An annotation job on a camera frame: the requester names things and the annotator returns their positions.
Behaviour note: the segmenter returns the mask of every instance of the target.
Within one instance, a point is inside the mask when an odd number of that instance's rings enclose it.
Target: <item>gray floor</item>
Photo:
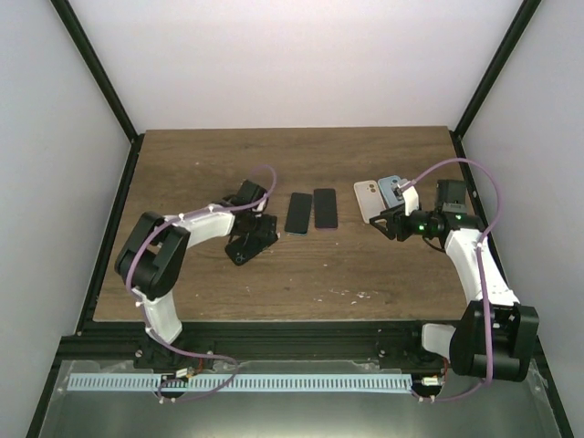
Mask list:
[[[443,393],[473,382],[449,373]],[[64,392],[55,394],[41,436],[559,436],[541,384],[535,372],[522,383],[498,381],[462,401],[434,405],[409,395],[325,393],[220,393],[160,405],[151,393]]]

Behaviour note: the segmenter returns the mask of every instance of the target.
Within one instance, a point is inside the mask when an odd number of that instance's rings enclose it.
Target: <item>white wall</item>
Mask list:
[[[128,142],[48,1],[0,0],[0,434],[71,334]]]
[[[511,286],[537,308],[576,436],[584,436],[583,16],[579,0],[542,2],[464,140],[504,187],[497,247]],[[492,214],[492,192],[475,175]]]
[[[137,129],[448,125],[519,0],[72,0]]]

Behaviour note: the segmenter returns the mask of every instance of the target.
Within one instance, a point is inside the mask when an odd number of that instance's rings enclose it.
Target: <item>black metal frame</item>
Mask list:
[[[540,1],[524,0],[519,7],[515,19],[464,111],[463,117],[456,129],[451,131],[457,157],[465,157],[463,136],[526,29],[531,16],[536,12]],[[145,364],[159,370],[168,367],[168,359],[158,359],[156,351],[151,351],[150,355],[140,355],[142,358],[146,356],[147,359],[136,358],[136,351],[141,350],[145,353],[145,350],[152,346],[152,343],[146,339],[142,323],[95,322],[93,320],[99,291],[110,260],[111,249],[144,135],[139,135],[134,129],[68,0],[51,0],[51,3],[126,133],[131,147],[78,320],[77,336],[64,337],[59,344],[55,361],[48,373],[45,389],[28,431],[28,437],[36,437],[40,434],[48,402],[63,360],[134,360],[136,366]],[[485,209],[478,195],[473,175],[467,164],[461,164],[461,169],[474,211],[487,223]],[[494,243],[491,250],[503,273]],[[420,348],[420,334],[422,324],[425,322],[428,321],[186,322],[183,324],[183,332],[178,341],[185,348],[204,346],[219,354],[233,355],[239,360],[370,360],[376,358],[386,369],[401,369],[412,374],[435,373],[442,367],[442,362],[430,353],[423,353]],[[542,376],[547,379],[547,396],[556,415],[558,427],[563,436],[573,436],[539,343],[536,347],[535,359]]]

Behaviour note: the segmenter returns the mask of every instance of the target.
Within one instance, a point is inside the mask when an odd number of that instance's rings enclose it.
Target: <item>blue phone case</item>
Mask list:
[[[393,175],[381,178],[377,181],[377,184],[380,186],[381,196],[383,196],[383,199],[389,208],[401,205],[404,202],[403,196],[397,197],[393,193],[393,188],[397,185],[400,179],[401,178],[398,175]]]

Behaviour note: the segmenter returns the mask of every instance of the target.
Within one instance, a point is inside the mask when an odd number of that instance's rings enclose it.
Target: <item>wooden table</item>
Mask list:
[[[398,243],[364,224],[353,183],[399,174],[411,179],[454,157],[445,127],[277,130],[154,130],[146,134],[120,222],[96,320],[141,317],[113,262],[140,215],[188,212],[234,193],[250,170],[268,163],[277,187],[267,213],[280,240],[237,267],[226,238],[187,253],[174,300],[182,320],[347,320],[459,318],[464,293],[454,266],[421,238]],[[439,178],[462,179],[446,166],[417,185],[431,208]],[[255,182],[269,186],[269,174]],[[286,235],[290,194],[337,190],[339,229]]]

